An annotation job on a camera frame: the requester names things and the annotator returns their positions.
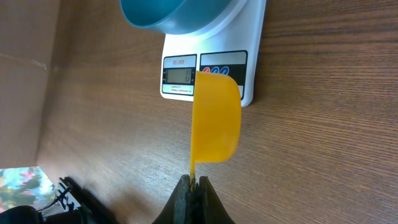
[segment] brown wood grain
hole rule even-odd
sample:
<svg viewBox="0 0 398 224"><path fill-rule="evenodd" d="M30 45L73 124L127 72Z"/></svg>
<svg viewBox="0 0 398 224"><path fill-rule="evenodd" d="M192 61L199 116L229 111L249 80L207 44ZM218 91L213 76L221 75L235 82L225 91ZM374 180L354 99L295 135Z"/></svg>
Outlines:
<svg viewBox="0 0 398 224"><path fill-rule="evenodd" d="M117 1L62 2L38 163L121 223L151 223L189 171L163 43ZM397 146L398 1L269 0L238 150L197 174L236 223L397 223Z"/></svg>

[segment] blue button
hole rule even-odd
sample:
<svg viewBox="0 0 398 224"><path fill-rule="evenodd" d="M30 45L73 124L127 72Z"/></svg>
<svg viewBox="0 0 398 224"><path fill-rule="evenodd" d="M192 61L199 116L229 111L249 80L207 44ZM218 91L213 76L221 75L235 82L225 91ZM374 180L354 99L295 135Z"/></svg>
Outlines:
<svg viewBox="0 0 398 224"><path fill-rule="evenodd" d="M219 71L220 71L220 68L216 66L216 67L212 68L210 72L211 73L218 73Z"/></svg>
<svg viewBox="0 0 398 224"><path fill-rule="evenodd" d="M228 68L228 66L224 66L224 67L220 70L220 74L228 75L228 73L229 73L229 68Z"/></svg>

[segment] scale control panel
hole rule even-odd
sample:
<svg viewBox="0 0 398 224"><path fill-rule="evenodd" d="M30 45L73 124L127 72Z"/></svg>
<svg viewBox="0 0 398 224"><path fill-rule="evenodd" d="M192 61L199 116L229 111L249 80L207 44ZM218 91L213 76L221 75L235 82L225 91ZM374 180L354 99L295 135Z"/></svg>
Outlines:
<svg viewBox="0 0 398 224"><path fill-rule="evenodd" d="M246 50L164 57L160 91L163 97L193 101L196 71L228 75L244 98L248 52Z"/></svg>

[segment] white digital scale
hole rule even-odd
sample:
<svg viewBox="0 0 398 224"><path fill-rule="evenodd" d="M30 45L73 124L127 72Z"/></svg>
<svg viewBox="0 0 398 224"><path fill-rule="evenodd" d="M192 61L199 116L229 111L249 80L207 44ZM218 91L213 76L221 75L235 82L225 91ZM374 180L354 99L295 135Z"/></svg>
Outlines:
<svg viewBox="0 0 398 224"><path fill-rule="evenodd" d="M232 0L204 28L184 35L166 34L160 94L193 101L198 70L230 76L238 84L241 105L250 104L265 10L266 0Z"/></svg>

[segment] wooden surface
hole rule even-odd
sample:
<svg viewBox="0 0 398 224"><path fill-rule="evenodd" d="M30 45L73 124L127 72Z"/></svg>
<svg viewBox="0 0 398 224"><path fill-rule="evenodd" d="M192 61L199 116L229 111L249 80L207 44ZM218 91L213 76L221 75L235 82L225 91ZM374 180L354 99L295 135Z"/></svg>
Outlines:
<svg viewBox="0 0 398 224"><path fill-rule="evenodd" d="M398 222L398 2L266 14L238 150L198 175L236 223ZM189 170L192 103L160 96L163 43L117 1L62 2L38 163L121 223L151 223Z"/></svg>

